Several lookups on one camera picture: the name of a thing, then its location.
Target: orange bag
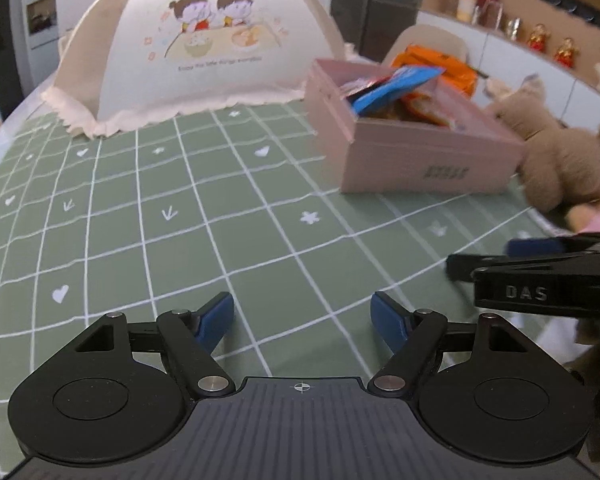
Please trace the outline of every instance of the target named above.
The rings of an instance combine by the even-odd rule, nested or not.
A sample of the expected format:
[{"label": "orange bag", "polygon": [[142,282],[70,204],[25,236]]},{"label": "orange bag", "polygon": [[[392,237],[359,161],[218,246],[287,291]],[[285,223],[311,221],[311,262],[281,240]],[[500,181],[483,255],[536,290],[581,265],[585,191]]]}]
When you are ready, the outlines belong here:
[{"label": "orange bag", "polygon": [[419,45],[410,45],[403,53],[398,54],[391,66],[400,68],[404,65],[439,66],[445,69],[440,77],[443,81],[453,85],[459,91],[472,97],[478,86],[478,75],[475,70],[458,58],[442,54],[432,48]]}]

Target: metal screw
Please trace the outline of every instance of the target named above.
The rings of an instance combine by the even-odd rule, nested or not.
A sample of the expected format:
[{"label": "metal screw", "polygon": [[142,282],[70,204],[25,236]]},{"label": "metal screw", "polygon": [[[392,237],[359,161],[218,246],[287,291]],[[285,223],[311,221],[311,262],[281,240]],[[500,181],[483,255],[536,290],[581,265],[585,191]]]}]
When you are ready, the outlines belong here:
[{"label": "metal screw", "polygon": [[198,381],[198,387],[206,392],[219,392],[228,385],[229,381],[219,375],[208,375]]},{"label": "metal screw", "polygon": [[406,386],[404,379],[395,375],[381,375],[374,381],[376,388],[384,392],[397,392]]}]

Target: teddy bear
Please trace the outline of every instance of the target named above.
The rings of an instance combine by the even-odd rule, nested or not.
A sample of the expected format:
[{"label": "teddy bear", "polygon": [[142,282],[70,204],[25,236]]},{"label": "teddy bear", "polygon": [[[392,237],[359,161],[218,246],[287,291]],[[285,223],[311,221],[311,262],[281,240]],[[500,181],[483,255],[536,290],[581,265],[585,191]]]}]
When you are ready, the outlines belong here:
[{"label": "teddy bear", "polygon": [[567,128],[544,106],[544,83],[527,77],[517,91],[488,80],[485,93],[494,99],[485,111],[525,141],[518,167],[527,201],[547,213],[559,205],[600,201],[600,128]]}]

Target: pink storage box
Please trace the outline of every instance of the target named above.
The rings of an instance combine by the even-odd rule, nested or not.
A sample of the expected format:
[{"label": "pink storage box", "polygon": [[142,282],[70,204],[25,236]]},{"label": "pink storage box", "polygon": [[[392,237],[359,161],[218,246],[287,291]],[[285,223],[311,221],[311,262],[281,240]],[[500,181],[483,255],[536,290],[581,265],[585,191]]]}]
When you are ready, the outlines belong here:
[{"label": "pink storage box", "polygon": [[455,132],[423,123],[360,118],[338,87],[394,69],[317,59],[305,94],[308,119],[341,192],[503,192],[525,145],[452,86],[429,82],[443,108],[464,124]]}]

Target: black disc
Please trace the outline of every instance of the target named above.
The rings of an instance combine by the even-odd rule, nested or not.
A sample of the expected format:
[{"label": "black disc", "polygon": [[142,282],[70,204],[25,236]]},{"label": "black disc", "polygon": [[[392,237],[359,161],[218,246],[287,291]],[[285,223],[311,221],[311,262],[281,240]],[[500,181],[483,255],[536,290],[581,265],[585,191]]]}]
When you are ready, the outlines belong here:
[{"label": "black disc", "polygon": [[114,462],[160,444],[182,421],[182,394],[161,371],[135,361],[76,368],[43,365],[11,396],[9,421],[27,454]]},{"label": "black disc", "polygon": [[568,372],[529,366],[524,354],[468,362],[433,376],[418,408],[450,446],[490,462],[522,465],[573,450],[592,418],[589,397]]}]

